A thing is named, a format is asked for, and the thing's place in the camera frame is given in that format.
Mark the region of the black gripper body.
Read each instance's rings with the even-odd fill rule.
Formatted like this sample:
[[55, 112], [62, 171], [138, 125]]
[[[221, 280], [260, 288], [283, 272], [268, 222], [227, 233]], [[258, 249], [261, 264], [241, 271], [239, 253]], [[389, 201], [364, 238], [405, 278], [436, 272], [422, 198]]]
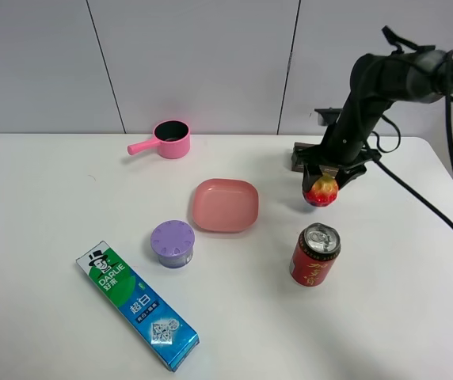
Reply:
[[309, 154], [313, 163], [321, 169], [337, 173], [339, 169], [358, 168], [364, 173], [365, 163], [379, 160], [380, 149], [366, 147], [365, 140], [372, 127], [365, 129], [355, 118], [339, 118], [329, 124], [319, 144], [314, 144], [301, 154]]

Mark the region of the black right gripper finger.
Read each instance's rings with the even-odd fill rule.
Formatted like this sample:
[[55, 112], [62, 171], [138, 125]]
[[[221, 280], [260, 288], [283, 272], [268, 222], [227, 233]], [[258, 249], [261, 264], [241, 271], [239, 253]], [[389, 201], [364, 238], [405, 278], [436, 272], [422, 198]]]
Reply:
[[303, 166], [303, 191], [310, 191], [316, 181], [322, 177], [322, 171], [318, 165], [305, 164]]

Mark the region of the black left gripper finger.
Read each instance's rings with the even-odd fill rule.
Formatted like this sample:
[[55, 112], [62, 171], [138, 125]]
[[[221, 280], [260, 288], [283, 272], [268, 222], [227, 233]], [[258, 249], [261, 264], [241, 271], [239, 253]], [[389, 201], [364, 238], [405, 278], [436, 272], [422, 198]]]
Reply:
[[335, 181], [337, 182], [338, 190], [340, 191], [348, 183], [355, 180], [360, 175], [358, 168], [353, 169], [339, 169]]

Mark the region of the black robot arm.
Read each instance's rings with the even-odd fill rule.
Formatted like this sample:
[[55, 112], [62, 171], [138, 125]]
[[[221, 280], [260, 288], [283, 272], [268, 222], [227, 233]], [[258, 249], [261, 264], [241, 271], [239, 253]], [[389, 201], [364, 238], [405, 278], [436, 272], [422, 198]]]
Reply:
[[326, 128], [317, 145], [294, 150], [292, 165], [303, 173], [302, 190], [329, 174], [343, 188], [366, 173], [366, 163], [378, 161], [381, 147], [364, 142], [376, 124], [398, 101], [431, 104], [453, 93], [453, 59], [433, 45], [418, 45], [384, 27], [383, 35], [394, 46], [389, 55], [366, 54], [357, 59], [350, 74], [350, 93], [340, 108], [317, 109]]

